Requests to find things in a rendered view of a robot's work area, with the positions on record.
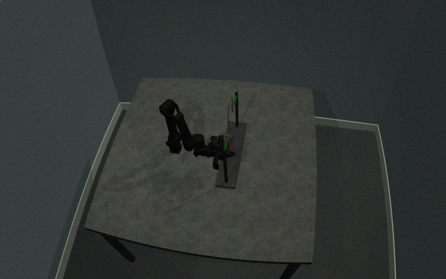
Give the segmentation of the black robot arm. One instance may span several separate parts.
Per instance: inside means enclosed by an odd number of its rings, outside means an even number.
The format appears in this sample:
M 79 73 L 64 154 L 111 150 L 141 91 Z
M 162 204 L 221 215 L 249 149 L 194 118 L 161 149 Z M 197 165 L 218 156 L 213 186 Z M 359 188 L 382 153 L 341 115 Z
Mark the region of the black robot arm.
M 175 109 L 177 114 L 174 116 Z M 186 125 L 184 114 L 180 112 L 179 106 L 175 101 L 168 99 L 163 104 L 159 106 L 160 113 L 166 118 L 166 124 L 168 126 L 168 141 L 166 145 L 170 148 L 170 153 L 180 154 L 182 144 L 184 150 L 192 151 L 194 150 L 195 157 L 198 155 L 205 156 L 205 141 L 202 134 L 191 135 L 188 126 Z M 177 127 L 180 132 L 178 132 Z M 208 143 L 208 151 L 214 153 L 218 146 L 217 136 L 211 136 L 212 142 Z

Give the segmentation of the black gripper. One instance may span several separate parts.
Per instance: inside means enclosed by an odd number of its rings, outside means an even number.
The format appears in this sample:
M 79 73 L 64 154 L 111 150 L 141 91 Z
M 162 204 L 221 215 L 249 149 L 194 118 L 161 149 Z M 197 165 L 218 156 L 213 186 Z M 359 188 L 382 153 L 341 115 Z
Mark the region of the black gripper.
M 205 146 L 205 157 L 214 157 L 213 159 L 213 168 L 218 170 L 219 164 L 218 160 L 223 160 L 223 149 L 224 149 L 224 140 L 222 139 L 224 135 L 218 136 L 218 147 L 214 151 L 214 153 L 210 153 L 207 148 L 209 148 L 209 145 Z M 235 152 L 230 150 L 230 153 L 226 152 L 226 157 L 233 157 L 235 155 Z

